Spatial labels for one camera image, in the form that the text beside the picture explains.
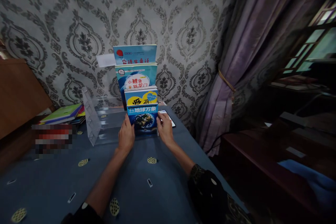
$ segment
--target red logo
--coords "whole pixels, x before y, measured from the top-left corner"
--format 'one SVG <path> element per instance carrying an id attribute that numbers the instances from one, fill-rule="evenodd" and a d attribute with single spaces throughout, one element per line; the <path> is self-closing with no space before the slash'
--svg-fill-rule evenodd
<path id="1" fill-rule="evenodd" d="M 118 50 L 118 51 L 117 51 L 117 55 L 118 55 L 119 57 L 124 56 L 124 54 L 123 54 L 123 52 L 122 52 L 121 50 Z"/>

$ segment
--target smartphone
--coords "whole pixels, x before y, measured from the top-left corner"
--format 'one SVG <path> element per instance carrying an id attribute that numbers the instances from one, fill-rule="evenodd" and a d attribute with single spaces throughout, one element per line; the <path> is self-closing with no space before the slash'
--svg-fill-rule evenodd
<path id="1" fill-rule="evenodd" d="M 159 113 L 161 113 L 161 114 L 168 114 L 166 110 L 159 110 Z M 168 117 L 169 117 L 169 119 L 171 121 L 171 124 L 172 124 L 173 128 L 176 127 L 175 123 L 173 122 L 173 120 L 170 118 L 169 115 L 168 115 Z"/>

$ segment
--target window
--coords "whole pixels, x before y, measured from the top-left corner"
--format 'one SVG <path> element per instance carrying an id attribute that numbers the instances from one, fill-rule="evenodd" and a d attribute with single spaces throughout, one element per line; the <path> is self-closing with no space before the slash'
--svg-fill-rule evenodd
<path id="1" fill-rule="evenodd" d="M 290 50 L 281 75 L 298 74 L 310 70 L 315 60 L 335 58 L 336 0 L 326 0 L 308 27 L 303 29 Z"/>

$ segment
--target forearm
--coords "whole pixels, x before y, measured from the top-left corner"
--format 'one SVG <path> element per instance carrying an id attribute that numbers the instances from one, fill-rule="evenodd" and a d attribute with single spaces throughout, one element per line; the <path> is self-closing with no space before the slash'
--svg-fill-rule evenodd
<path id="1" fill-rule="evenodd" d="M 180 163 L 186 174 L 189 176 L 191 169 L 195 165 L 194 161 L 191 160 L 191 158 L 182 150 L 180 146 L 178 146 L 175 141 L 168 144 L 167 147 L 176 157 L 177 161 Z"/>
<path id="2" fill-rule="evenodd" d="M 113 158 L 85 200 L 100 217 L 102 217 L 105 212 L 118 172 L 127 155 L 128 152 L 121 151 L 118 148 L 115 150 Z"/>

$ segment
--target black sleeve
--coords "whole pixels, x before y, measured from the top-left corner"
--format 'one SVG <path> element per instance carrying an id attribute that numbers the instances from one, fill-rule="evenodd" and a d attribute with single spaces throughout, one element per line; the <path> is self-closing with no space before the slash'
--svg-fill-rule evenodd
<path id="1" fill-rule="evenodd" d="M 252 223 L 252 216 L 224 191 L 221 182 L 198 164 L 191 170 L 188 188 L 194 207 L 203 224 Z"/>
<path id="2" fill-rule="evenodd" d="M 102 218 L 88 204 L 83 203 L 74 215 L 69 213 L 61 224 L 103 224 Z"/>

